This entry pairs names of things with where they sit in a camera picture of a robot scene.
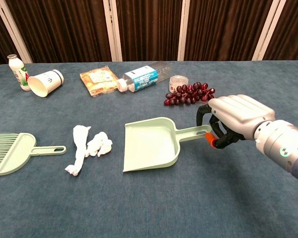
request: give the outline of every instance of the orange grip pad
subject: orange grip pad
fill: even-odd
[[[217,140],[217,138],[210,132],[205,133],[205,138],[208,141],[208,143],[216,149],[216,147],[214,146],[214,142]]]

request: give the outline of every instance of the bottle label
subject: bottle label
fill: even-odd
[[[28,72],[26,71],[25,66],[19,70],[13,70],[13,73],[20,85],[28,86],[29,75],[28,75]]]
[[[157,71],[150,66],[137,68],[125,74],[133,80],[135,91],[155,84],[158,81]]]

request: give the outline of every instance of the packaged bread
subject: packaged bread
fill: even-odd
[[[112,93],[117,89],[117,76],[108,66],[79,74],[92,97]]]

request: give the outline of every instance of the small plastic bottle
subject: small plastic bottle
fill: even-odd
[[[20,60],[16,54],[8,55],[9,59],[9,67],[11,68],[14,76],[18,80],[20,87],[24,91],[30,91],[30,87],[28,85],[27,79],[29,77],[28,72],[24,66],[22,60]]]
[[[117,81],[117,88],[120,92],[127,90],[136,92],[142,88],[161,82],[170,76],[171,67],[166,62],[159,61],[124,73],[123,78]]]

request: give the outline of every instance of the blue bottle label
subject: blue bottle label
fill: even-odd
[[[158,81],[157,71],[149,66],[137,68],[133,71],[126,73],[126,75],[133,80],[135,85],[135,91],[155,84]]]

